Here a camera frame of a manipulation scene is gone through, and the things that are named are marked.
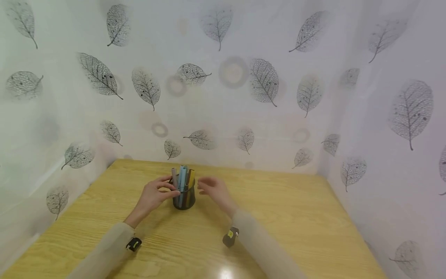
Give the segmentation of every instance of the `left hand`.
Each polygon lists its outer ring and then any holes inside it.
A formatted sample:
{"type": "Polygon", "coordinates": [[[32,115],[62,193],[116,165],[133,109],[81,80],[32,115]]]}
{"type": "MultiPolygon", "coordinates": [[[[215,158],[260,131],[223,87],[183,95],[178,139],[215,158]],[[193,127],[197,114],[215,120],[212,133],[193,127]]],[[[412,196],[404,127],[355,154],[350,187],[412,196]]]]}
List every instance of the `left hand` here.
{"type": "Polygon", "coordinates": [[[147,183],[142,190],[138,203],[130,215],[125,219],[124,223],[132,228],[136,228],[136,226],[138,226],[139,223],[141,223],[141,221],[153,210],[157,209],[163,201],[179,196],[180,192],[177,191],[172,184],[167,183],[171,178],[171,175],[162,176],[147,183]],[[159,189],[163,187],[168,188],[171,191],[160,191],[159,189]]]}

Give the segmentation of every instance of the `pen holder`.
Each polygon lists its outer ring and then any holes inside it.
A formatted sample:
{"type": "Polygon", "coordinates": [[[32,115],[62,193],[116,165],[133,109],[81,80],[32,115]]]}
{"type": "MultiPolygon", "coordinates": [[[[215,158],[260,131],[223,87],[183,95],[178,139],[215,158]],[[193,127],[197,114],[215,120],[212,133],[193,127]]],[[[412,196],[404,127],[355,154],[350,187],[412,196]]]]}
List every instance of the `pen holder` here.
{"type": "Polygon", "coordinates": [[[172,200],[173,206],[176,209],[190,209],[195,204],[195,180],[192,181],[192,185],[189,185],[188,190],[182,191],[178,197],[174,197],[172,200]]]}

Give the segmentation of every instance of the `table surface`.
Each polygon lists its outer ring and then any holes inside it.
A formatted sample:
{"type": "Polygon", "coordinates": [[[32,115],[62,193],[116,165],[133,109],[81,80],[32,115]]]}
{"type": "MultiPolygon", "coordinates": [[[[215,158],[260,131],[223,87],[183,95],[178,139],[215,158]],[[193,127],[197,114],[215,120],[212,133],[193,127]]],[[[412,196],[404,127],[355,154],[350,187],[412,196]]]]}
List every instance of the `table surface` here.
{"type": "MultiPolygon", "coordinates": [[[[123,221],[142,187],[176,164],[117,160],[9,268],[3,278],[65,278],[108,229],[123,221]]],[[[223,178],[239,205],[278,240],[309,278],[386,278],[320,176],[194,166],[223,178]]],[[[222,243],[230,220],[207,196],[185,211],[166,201],[138,227],[138,253],[109,278],[266,278],[240,243],[222,243]]]]}

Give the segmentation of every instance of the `gray leaf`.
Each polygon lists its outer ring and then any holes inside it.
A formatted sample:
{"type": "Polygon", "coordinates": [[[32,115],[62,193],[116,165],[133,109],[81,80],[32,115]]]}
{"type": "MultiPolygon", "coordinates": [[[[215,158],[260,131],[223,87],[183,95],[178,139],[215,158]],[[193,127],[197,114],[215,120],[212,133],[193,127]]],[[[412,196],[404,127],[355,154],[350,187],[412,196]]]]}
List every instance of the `gray leaf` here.
{"type": "Polygon", "coordinates": [[[397,135],[409,141],[421,134],[430,120],[434,109],[432,89],[420,80],[406,82],[392,102],[388,124],[397,135]]]}
{"type": "Polygon", "coordinates": [[[51,213],[56,214],[56,220],[60,212],[66,207],[68,198],[69,193],[65,186],[54,187],[48,190],[46,194],[46,206],[51,213]]]}
{"type": "Polygon", "coordinates": [[[187,85],[202,85],[211,74],[206,75],[202,68],[194,64],[184,64],[177,71],[177,76],[187,85]]]}
{"type": "Polygon", "coordinates": [[[248,152],[254,143],[254,132],[250,128],[241,128],[237,136],[237,146],[241,150],[248,152]]]}
{"type": "Polygon", "coordinates": [[[90,149],[84,149],[79,144],[72,143],[65,151],[65,167],[66,165],[79,169],[87,164],[89,164],[95,158],[94,151],[90,149]]]}
{"type": "Polygon", "coordinates": [[[34,14],[31,6],[24,0],[3,0],[3,7],[9,21],[19,31],[20,34],[34,40],[34,14]]]}
{"type": "Polygon", "coordinates": [[[356,85],[356,81],[358,80],[359,69],[351,68],[344,72],[339,80],[339,84],[344,85],[346,87],[353,87],[356,85]]]}
{"type": "Polygon", "coordinates": [[[166,140],[164,142],[164,151],[169,157],[167,160],[169,160],[170,158],[178,157],[178,155],[181,154],[181,147],[174,141],[166,140]]]}
{"type": "Polygon", "coordinates": [[[128,7],[122,4],[113,5],[107,13],[107,29],[111,44],[126,46],[130,34],[130,21],[128,7]]]}
{"type": "Polygon", "coordinates": [[[104,120],[101,122],[101,129],[104,138],[106,138],[109,142],[117,143],[120,146],[121,134],[119,133],[118,127],[110,121],[104,120]]]}
{"type": "Polygon", "coordinates": [[[307,18],[297,35],[296,47],[289,52],[293,50],[307,52],[316,49],[327,26],[329,15],[327,11],[320,11],[307,18]]]}
{"type": "Polygon", "coordinates": [[[294,157],[294,167],[301,167],[305,166],[309,162],[313,160],[313,152],[309,150],[308,148],[301,148],[296,153],[296,157],[294,157]]]}
{"type": "Polygon", "coordinates": [[[297,88],[297,104],[306,112],[314,109],[322,99],[324,87],[317,75],[308,74],[304,76],[297,88]]]}
{"type": "Polygon", "coordinates": [[[406,20],[383,20],[375,25],[368,40],[368,50],[374,53],[371,63],[376,55],[393,44],[406,30],[406,20]]]}
{"type": "Polygon", "coordinates": [[[42,93],[42,79],[32,72],[16,72],[6,80],[6,92],[14,100],[30,100],[42,93]]]}
{"type": "Polygon", "coordinates": [[[330,153],[333,157],[336,154],[336,150],[338,150],[338,144],[341,136],[333,133],[331,135],[328,135],[325,140],[321,143],[324,144],[324,150],[328,153],[330,153]]]}
{"type": "Polygon", "coordinates": [[[274,98],[279,90],[279,76],[276,70],[263,59],[251,61],[251,96],[262,103],[274,104],[274,98]]]}
{"type": "Polygon", "coordinates": [[[78,53],[78,58],[85,75],[99,94],[116,95],[123,100],[118,95],[118,86],[114,75],[104,63],[85,53],[78,53]]]}
{"type": "Polygon", "coordinates": [[[407,240],[401,243],[395,251],[395,258],[389,260],[395,262],[398,267],[410,278],[420,277],[421,250],[415,241],[407,240]]]}
{"type": "Polygon", "coordinates": [[[206,130],[195,131],[189,137],[183,138],[190,139],[190,142],[200,149],[211,150],[217,148],[214,138],[206,130]]]}
{"type": "Polygon", "coordinates": [[[206,36],[219,42],[219,51],[222,47],[222,40],[231,26],[232,16],[231,5],[223,5],[209,10],[200,20],[201,29],[206,36]]]}
{"type": "Polygon", "coordinates": [[[140,67],[133,69],[132,81],[138,96],[151,104],[153,111],[155,111],[155,104],[159,101],[161,95],[158,80],[150,72],[140,67]]]}
{"type": "Polygon", "coordinates": [[[367,170],[367,164],[361,157],[348,157],[342,163],[341,180],[345,185],[345,191],[347,192],[347,186],[358,182],[365,174],[367,170]]]}

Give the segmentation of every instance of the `sleeve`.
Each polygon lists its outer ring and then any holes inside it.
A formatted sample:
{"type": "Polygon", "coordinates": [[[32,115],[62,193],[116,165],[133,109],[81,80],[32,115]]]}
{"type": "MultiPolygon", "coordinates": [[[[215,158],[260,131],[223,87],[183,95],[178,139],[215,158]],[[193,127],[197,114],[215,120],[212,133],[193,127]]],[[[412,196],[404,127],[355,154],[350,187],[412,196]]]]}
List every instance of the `sleeve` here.
{"type": "Polygon", "coordinates": [[[238,240],[270,279],[306,279],[293,259],[268,232],[242,210],[232,218],[232,226],[239,229],[238,240]]]}
{"type": "Polygon", "coordinates": [[[126,245],[135,235],[132,227],[125,223],[114,225],[102,237],[95,249],[81,261],[70,273],[68,279],[102,279],[124,259],[127,253],[126,245]]]}

